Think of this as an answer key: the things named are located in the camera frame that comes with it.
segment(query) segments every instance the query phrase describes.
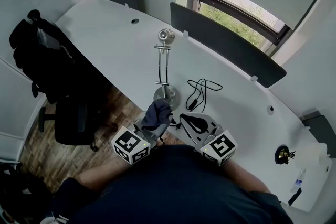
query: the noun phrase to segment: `white desk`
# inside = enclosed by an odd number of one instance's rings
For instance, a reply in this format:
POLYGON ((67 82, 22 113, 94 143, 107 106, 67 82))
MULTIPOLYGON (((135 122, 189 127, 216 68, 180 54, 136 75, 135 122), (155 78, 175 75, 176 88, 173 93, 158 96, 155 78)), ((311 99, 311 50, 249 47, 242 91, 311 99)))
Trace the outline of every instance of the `white desk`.
MULTIPOLYGON (((121 92, 142 110, 153 101, 158 88, 158 32, 170 28, 175 41, 169 56, 169 82, 182 95, 174 118, 186 112, 185 101, 192 93, 188 79, 200 78, 223 85, 218 92, 207 91, 204 113, 229 129, 238 143, 234 160, 260 178, 279 200, 287 203, 299 169, 294 162, 277 165, 277 147, 286 144, 294 150, 299 143, 316 141, 301 121, 269 90, 249 81, 249 76, 192 38, 147 14, 108 0, 83 0, 56 23, 79 51, 121 92), (139 23, 133 25, 133 19, 139 23), (275 112, 267 113, 272 105, 275 112)), ((193 142, 183 129, 170 131, 187 144, 193 142)), ((328 173, 325 168, 308 170, 302 194, 293 207, 309 211, 328 173)))

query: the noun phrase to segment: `dark blue cloth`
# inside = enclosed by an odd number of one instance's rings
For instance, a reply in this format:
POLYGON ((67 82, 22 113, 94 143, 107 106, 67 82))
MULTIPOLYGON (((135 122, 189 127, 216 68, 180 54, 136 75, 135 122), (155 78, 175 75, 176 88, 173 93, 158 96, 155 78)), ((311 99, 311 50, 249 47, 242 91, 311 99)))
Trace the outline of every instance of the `dark blue cloth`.
POLYGON ((173 115, 166 98, 155 100, 147 109, 146 116, 141 124, 149 127, 149 130, 155 130, 161 124, 170 124, 169 116, 173 115))
MULTIPOLYGON (((63 193, 64 200, 75 188, 63 193)), ((275 195, 244 191, 185 145, 152 150, 94 202, 84 191, 91 203, 70 224, 292 223, 275 195)))

